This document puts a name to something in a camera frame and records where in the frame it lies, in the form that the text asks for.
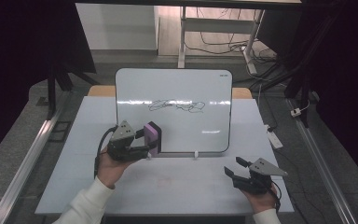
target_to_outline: white sleeve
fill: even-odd
[[[254,214],[253,217],[256,224],[281,224],[274,208]]]
[[[67,211],[63,212],[54,224],[99,224],[106,203],[113,190],[106,187],[98,177],[88,189],[82,189],[69,203]]]

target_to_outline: metal frame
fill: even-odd
[[[10,185],[7,188],[5,195],[2,197],[0,202],[0,223],[5,223],[7,217],[9,216],[14,203],[16,202],[19,194],[24,186],[26,180],[28,179],[29,174],[32,172],[34,165],[39,158],[40,153],[42,152],[43,147],[48,141],[48,137],[58,120],[58,117],[62,113],[65,105],[70,99],[70,92],[64,91],[62,96],[57,104],[57,110],[54,116],[50,120],[45,120],[39,133],[37,134],[34,142],[32,143],[30,149],[28,150],[27,155],[21,163],[21,166]]]
[[[141,6],[170,6],[170,7],[229,7],[265,10],[301,10],[321,11],[330,10],[340,0],[332,0],[329,3],[284,3],[239,0],[75,0],[75,3],[92,4],[116,4],[116,5],[141,5]]]
[[[290,109],[295,108],[296,103],[292,102],[293,100],[286,99],[286,103]],[[306,128],[304,123],[300,119],[296,119],[297,128],[300,130],[300,133],[304,139],[304,142],[307,145],[310,155],[315,162],[315,165],[321,175],[322,181],[327,188],[330,196],[332,197],[333,203],[336,206],[339,216],[341,217],[342,223],[346,224],[356,224],[356,218],[354,217],[350,206],[348,205],[347,200],[345,199],[344,194],[341,191],[341,188],[336,182],[336,179],[330,172],[330,169],[327,165],[327,162],[324,160],[324,155],[318,147],[315,139],[312,136],[312,133],[309,128]]]
[[[246,48],[243,49],[243,57],[246,66],[251,75],[256,75],[257,71],[250,55],[252,46],[255,42],[255,36],[260,26],[264,10],[259,10],[254,21],[234,21],[204,18],[187,18],[186,7],[181,7],[181,36],[178,56],[178,68],[185,68],[185,35],[186,32],[210,32],[210,33],[230,33],[247,34],[249,40]]]

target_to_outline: aluminum rail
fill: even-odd
[[[291,100],[286,99],[286,103],[290,109],[296,108],[296,104],[292,103]],[[336,206],[339,216],[341,217],[342,223],[346,224],[356,224],[356,218],[354,217],[350,206],[348,205],[347,200],[345,199],[344,194],[342,193],[339,185],[337,184],[335,178],[330,172],[330,169],[324,160],[324,155],[321,153],[318,145],[316,144],[315,139],[312,136],[309,128],[306,128],[303,122],[300,119],[296,120],[297,128],[300,130],[300,133],[307,145],[310,155],[315,162],[316,167],[321,175],[322,181],[327,188],[332,201]]]
[[[301,3],[295,0],[75,0],[75,3],[170,6],[170,7],[228,7],[269,10],[329,11],[341,4],[342,0],[331,0],[327,3]]]
[[[58,120],[58,117],[63,111],[66,103],[70,98],[70,92],[63,92],[59,102],[57,104],[57,110],[55,115],[51,120],[45,120],[39,133],[37,134],[34,142],[32,143],[30,149],[28,150],[27,155],[21,163],[21,166],[10,185],[7,188],[5,195],[2,197],[0,202],[0,224],[5,223],[7,217],[10,215],[10,212],[16,202],[19,194],[22,190],[22,187],[25,185],[25,182],[28,179],[29,174],[32,172],[34,165],[39,158],[40,153],[42,152],[43,147],[48,141],[48,137]]]

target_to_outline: white surface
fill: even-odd
[[[76,4],[90,49],[158,48],[154,6]]]
[[[162,130],[161,152],[228,148],[232,75],[225,70],[133,69],[116,74],[117,120]],[[135,146],[144,140],[134,141]]]
[[[93,181],[93,164],[103,133],[116,123],[115,98],[85,97],[62,154],[36,208],[37,214],[60,214]],[[250,204],[224,174],[248,176],[235,157],[277,164],[255,100],[233,100],[230,146],[223,157],[153,158],[134,163],[117,182],[106,214],[115,216],[246,215]],[[281,212],[293,212],[280,177]]]

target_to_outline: black curtain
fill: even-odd
[[[358,165],[358,1],[346,2],[311,65],[317,111]]]
[[[29,89],[56,64],[95,73],[71,1],[0,1],[0,142],[28,102]]]

